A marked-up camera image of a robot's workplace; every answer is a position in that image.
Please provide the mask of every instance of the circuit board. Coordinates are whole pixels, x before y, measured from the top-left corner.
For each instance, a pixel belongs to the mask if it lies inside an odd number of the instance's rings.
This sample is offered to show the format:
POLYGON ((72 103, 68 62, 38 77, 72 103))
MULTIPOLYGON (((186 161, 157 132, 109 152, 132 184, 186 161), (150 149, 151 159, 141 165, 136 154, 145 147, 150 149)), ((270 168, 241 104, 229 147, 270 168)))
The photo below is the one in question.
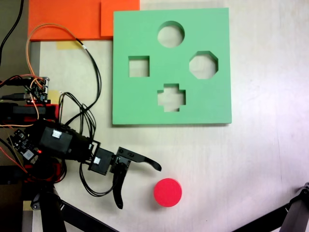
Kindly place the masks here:
MULTIPOLYGON (((50 104, 50 100, 48 100, 48 77, 43 77, 43 80, 39 80, 39 83, 42 85, 42 88, 37 85, 36 82, 34 82, 31 91, 39 97, 39 102, 44 102, 45 104, 50 104)), ((27 100, 27 104, 31 105, 33 102, 29 99, 27 100)))
POLYGON ((10 138, 13 143, 12 146, 14 146, 15 150, 24 157, 24 160, 34 164, 38 159, 40 150, 31 143, 27 135, 23 131, 17 130, 15 131, 14 136, 11 136, 10 138))

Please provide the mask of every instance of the red wire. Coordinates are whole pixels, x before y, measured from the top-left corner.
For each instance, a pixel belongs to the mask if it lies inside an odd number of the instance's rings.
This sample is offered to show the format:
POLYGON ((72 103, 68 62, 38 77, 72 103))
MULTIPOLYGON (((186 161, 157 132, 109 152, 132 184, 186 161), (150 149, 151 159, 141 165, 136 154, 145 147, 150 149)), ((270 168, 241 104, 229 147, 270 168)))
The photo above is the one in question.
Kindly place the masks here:
POLYGON ((5 154, 5 156, 7 158, 9 158, 11 161, 13 161, 18 167, 21 168, 21 170, 23 170, 25 173, 28 173, 22 166, 20 166, 14 159, 12 159, 3 149, 2 147, 0 147, 0 150, 2 151, 3 154, 5 154))

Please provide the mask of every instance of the square hole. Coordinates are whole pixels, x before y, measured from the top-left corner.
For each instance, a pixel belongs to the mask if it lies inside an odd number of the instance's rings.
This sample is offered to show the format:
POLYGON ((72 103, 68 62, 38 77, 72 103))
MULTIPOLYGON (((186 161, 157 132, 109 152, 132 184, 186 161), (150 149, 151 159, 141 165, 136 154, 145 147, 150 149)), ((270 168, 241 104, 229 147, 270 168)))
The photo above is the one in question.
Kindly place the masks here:
POLYGON ((129 56, 129 77, 149 76, 149 56, 129 56))

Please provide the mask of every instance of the cross-shaped hole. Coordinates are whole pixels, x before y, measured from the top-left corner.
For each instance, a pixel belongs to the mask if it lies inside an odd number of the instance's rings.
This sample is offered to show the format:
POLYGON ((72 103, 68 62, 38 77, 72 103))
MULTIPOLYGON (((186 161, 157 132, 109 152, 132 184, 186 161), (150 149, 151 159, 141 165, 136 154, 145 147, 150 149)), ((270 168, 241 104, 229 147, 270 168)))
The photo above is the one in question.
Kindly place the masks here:
POLYGON ((179 84, 164 84, 164 90, 158 90, 158 105, 164 112, 178 112, 185 105, 185 90, 179 90, 179 84))

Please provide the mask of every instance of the octagonal hole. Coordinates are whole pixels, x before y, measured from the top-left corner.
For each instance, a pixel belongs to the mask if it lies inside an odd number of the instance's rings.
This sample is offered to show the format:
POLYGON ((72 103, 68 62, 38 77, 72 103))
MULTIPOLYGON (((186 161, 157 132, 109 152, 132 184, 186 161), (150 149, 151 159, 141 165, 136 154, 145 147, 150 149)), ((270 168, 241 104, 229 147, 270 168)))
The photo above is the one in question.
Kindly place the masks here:
POLYGON ((173 48, 179 46, 184 39, 182 25, 175 21, 163 23, 159 28, 158 41, 164 47, 173 48))
POLYGON ((218 72, 218 58, 210 51, 199 51, 191 58, 189 70, 197 79, 210 79, 218 72))

